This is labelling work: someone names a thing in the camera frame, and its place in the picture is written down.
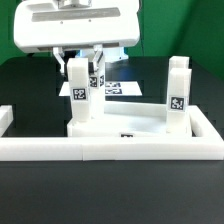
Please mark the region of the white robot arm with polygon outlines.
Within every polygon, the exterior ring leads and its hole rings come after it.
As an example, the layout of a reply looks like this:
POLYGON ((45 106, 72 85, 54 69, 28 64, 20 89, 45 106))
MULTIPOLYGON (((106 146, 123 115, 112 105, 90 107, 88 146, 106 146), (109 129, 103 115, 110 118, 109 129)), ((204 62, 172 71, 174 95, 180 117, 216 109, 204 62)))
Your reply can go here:
POLYGON ((15 10, 14 43, 25 53, 132 47, 140 39, 139 0, 23 0, 15 10))

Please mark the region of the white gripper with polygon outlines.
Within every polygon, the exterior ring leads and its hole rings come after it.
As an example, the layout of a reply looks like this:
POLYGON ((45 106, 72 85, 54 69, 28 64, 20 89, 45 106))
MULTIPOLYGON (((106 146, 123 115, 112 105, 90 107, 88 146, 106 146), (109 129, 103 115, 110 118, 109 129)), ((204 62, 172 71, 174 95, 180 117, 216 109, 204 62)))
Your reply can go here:
POLYGON ((93 47, 93 71, 103 47, 132 47, 140 38, 139 0, 24 0, 16 8, 14 42, 25 53, 49 52, 65 73, 63 50, 93 47))

